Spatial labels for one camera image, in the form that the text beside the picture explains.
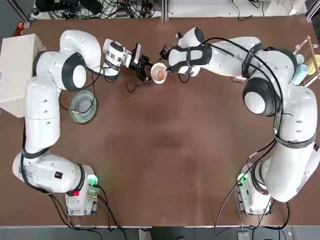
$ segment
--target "label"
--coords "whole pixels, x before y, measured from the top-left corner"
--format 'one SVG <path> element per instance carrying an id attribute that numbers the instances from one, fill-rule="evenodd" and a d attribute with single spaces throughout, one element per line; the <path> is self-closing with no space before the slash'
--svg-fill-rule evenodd
<path id="1" fill-rule="evenodd" d="M 55 174 L 54 174 L 54 177 L 55 177 L 56 179 L 62 179 L 62 175 L 63 175 L 62 172 L 56 171 Z"/>
<path id="2" fill-rule="evenodd" d="M 318 146 L 316 143 L 314 143 L 314 145 L 313 145 L 313 149 L 314 149 L 316 152 L 318 152 L 318 150 L 319 150 L 319 146 Z"/>
<path id="3" fill-rule="evenodd" d="M 33 173 L 31 171 L 27 171 L 27 170 L 24 170 L 24 174 L 27 176 L 27 177 L 33 177 Z"/>

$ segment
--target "green indicator light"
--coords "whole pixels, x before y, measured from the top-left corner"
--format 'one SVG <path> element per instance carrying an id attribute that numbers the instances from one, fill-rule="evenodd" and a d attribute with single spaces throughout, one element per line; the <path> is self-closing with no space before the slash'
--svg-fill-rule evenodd
<path id="1" fill-rule="evenodd" d="M 97 185 L 98 184 L 98 177 L 96 175 L 88 175 L 88 184 L 89 185 Z"/>
<path id="2" fill-rule="evenodd" d="M 246 185 L 247 179 L 248 179 L 247 174 L 243 174 L 243 173 L 239 174 L 239 176 L 237 177 L 237 180 L 239 181 L 238 186 L 242 187 Z"/>

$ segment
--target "brown egg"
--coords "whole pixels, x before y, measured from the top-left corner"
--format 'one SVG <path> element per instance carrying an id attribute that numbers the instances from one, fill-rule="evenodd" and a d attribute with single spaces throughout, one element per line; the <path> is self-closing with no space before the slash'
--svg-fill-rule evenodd
<path id="1" fill-rule="evenodd" d="M 164 72 L 163 71 L 158 71 L 158 80 L 162 81 L 165 78 Z"/>

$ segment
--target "yellow object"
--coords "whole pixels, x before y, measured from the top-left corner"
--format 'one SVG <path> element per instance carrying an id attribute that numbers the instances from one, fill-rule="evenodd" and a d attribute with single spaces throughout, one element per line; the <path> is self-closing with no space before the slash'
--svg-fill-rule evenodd
<path id="1" fill-rule="evenodd" d="M 316 59 L 316 63 L 318 65 L 318 67 L 320 66 L 320 55 L 319 54 L 316 54 L 315 55 L 315 59 Z M 305 62 L 305 65 L 308 66 L 309 68 L 309 72 L 308 72 L 308 75 L 313 75 L 315 74 L 316 72 L 316 68 L 315 68 L 315 64 L 314 64 L 314 61 L 312 60 L 312 57 Z"/>

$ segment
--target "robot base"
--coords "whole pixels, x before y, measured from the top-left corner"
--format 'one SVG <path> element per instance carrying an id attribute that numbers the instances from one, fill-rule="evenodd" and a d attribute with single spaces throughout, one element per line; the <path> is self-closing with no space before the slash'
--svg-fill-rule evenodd
<path id="1" fill-rule="evenodd" d="M 241 176 L 248 170 L 248 166 L 251 167 L 252 165 L 252 163 L 249 163 L 248 165 L 246 164 L 241 170 Z M 236 188 L 236 194 L 238 194 L 237 204 L 241 214 L 270 214 L 270 194 L 263 195 L 254 188 L 250 171 L 246 173 L 244 178 L 245 179 L 242 181 L 242 186 L 238 185 Z"/>
<path id="2" fill-rule="evenodd" d="M 78 196 L 65 195 L 67 213 L 69 216 L 94 216 L 98 212 L 99 188 L 90 186 L 88 176 L 94 176 L 93 169 L 82 165 L 84 169 L 84 183 Z"/>

